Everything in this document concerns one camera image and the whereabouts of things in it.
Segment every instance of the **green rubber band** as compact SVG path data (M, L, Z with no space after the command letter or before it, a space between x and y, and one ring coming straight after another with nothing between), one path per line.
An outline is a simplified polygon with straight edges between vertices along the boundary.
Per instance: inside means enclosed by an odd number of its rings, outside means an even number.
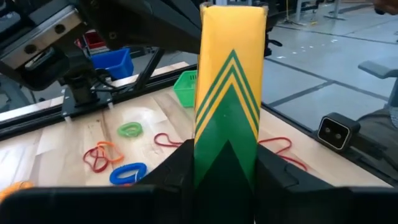
M137 137L142 133L142 126L138 122L124 124L118 128L118 134L123 137Z

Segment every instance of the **tiled floor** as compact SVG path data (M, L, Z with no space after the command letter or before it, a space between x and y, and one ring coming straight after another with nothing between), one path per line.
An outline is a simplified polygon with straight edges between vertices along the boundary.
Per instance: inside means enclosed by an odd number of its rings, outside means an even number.
M330 112L357 119L381 108L395 81L375 78L358 69L358 64L397 56L398 17L379 16L371 7L341 14L345 21L323 17L332 10L329 4L316 14L304 13L300 21L304 26L280 23L270 38L284 46L271 46L273 54L264 60L263 100L313 129ZM150 55L135 58L134 73L142 71L149 60ZM182 61L194 64L197 56L169 52L159 67ZM54 84L36 97L57 97L60 89Z

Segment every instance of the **blue plastic bin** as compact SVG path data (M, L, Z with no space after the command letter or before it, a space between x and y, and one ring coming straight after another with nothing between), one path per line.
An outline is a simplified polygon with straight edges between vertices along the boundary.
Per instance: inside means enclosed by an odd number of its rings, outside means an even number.
M130 77L134 71L129 48L93 55L91 61L94 68L107 69L115 79Z

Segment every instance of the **wooden tabletop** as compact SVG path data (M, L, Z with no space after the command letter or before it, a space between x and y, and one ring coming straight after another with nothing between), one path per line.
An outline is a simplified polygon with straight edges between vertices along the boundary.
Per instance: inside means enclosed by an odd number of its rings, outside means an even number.
M154 75L186 65L160 68ZM121 80L118 85L134 80L135 77ZM14 113L0 114L0 120L60 103L62 98L41 102ZM137 138L117 134L120 125L133 121L142 124L143 134ZM284 155L303 162L309 173L332 185L389 186L265 110L261 110L259 128L259 139L290 138L293 146ZM0 189L21 180L31 180L36 186L111 185L112 170L133 162L145 163L150 172L175 150L154 144L154 136L158 133L167 133L173 141L193 136L193 109L182 108L171 88L0 142ZM82 157L98 141L114 142L125 158L101 173L94 173ZM276 152L285 142L270 142L265 146Z

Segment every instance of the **camera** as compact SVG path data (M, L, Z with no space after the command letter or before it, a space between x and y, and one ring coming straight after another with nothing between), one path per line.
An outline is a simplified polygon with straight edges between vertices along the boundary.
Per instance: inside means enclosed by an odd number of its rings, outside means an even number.
M357 121L338 113L330 113L322 118L317 138L334 151L344 151L360 128Z

